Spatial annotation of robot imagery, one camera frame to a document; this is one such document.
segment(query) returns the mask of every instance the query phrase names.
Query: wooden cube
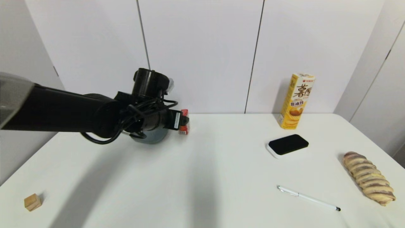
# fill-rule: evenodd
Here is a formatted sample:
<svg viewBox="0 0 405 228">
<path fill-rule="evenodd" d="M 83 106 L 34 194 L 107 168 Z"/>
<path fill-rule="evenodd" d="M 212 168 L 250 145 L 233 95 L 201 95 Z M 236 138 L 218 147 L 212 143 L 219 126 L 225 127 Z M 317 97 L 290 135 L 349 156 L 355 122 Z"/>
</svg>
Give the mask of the wooden cube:
<svg viewBox="0 0 405 228">
<path fill-rule="evenodd" d="M 41 206 L 41 199 L 37 194 L 32 194 L 24 199 L 24 206 L 27 210 L 33 211 Z"/>
</svg>

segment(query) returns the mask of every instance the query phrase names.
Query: pastry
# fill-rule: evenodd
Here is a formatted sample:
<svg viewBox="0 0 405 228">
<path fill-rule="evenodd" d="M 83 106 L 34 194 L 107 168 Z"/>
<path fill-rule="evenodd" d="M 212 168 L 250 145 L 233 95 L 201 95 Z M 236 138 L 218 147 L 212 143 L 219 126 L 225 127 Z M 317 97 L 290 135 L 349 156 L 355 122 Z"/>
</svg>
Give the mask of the pastry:
<svg viewBox="0 0 405 228">
<path fill-rule="evenodd" d="M 386 206 L 395 201 L 394 190 L 375 165 L 363 155 L 347 152 L 343 164 L 370 199 Z"/>
</svg>

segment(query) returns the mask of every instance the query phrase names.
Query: pen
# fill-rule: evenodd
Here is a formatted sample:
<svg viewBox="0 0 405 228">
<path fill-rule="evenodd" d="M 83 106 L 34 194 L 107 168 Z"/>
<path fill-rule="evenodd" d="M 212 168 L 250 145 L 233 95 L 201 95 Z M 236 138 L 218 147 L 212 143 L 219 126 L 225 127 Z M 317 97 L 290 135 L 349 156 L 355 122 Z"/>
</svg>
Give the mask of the pen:
<svg viewBox="0 0 405 228">
<path fill-rule="evenodd" d="M 310 196 L 307 196 L 307 195 L 304 195 L 304 194 L 302 194 L 302 193 L 293 191 L 293 190 L 291 190 L 291 189 L 282 187 L 282 186 L 280 186 L 280 185 L 277 185 L 277 188 L 278 188 L 280 191 L 285 192 L 285 193 L 288 193 L 288 194 L 293 195 L 293 196 L 295 196 L 295 197 L 302 197 L 302 198 L 305 198 L 305 199 L 307 199 L 307 200 L 316 202 L 316 203 L 318 203 L 318 204 L 322 204 L 322 205 L 324 205 L 324 206 L 327 206 L 327 207 L 329 207 L 329 208 L 331 208 L 331 209 L 333 209 L 333 210 L 341 211 L 340 207 L 338 207 L 338 206 L 335 206 L 335 205 L 332 205 L 332 204 L 323 202 L 323 201 L 321 201 L 321 200 L 314 199 L 314 198 L 312 198 L 312 197 L 310 197 Z"/>
</svg>

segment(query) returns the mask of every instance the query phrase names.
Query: robotic arm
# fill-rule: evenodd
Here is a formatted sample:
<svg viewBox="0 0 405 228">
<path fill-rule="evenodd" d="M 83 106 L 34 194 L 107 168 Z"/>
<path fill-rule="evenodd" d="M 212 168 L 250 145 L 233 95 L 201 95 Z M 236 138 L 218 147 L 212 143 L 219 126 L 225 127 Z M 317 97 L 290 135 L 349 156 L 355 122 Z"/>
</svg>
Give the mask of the robotic arm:
<svg viewBox="0 0 405 228">
<path fill-rule="evenodd" d="M 164 99 L 169 84 L 165 75 L 139 68 L 132 94 L 118 92 L 112 99 L 48 88 L 0 73 L 0 129 L 81 132 L 98 144 L 113 142 L 127 132 L 136 141 L 157 143 L 169 129 L 178 130 L 189 121 L 181 111 L 169 109 L 177 105 Z M 107 140 L 95 139 L 89 132 Z"/>
</svg>

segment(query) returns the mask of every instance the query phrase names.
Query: white table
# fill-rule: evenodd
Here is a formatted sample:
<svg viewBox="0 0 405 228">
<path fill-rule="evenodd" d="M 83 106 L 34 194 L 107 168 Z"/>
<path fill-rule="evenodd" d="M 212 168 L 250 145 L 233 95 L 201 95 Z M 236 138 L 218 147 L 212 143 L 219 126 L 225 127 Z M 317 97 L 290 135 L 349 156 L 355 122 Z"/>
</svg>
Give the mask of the white table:
<svg viewBox="0 0 405 228">
<path fill-rule="evenodd" d="M 0 187 L 0 227 L 259 228 L 405 226 L 405 170 L 343 118 L 305 114 L 297 130 L 271 114 L 194 114 L 187 136 L 156 145 L 126 135 L 97 145 L 58 133 Z M 265 143 L 297 133 L 306 152 L 277 160 Z M 391 182 L 397 201 L 363 196 L 340 160 L 356 151 Z M 324 208 L 276 185 L 342 208 Z M 45 198 L 28 212 L 23 199 Z"/>
</svg>

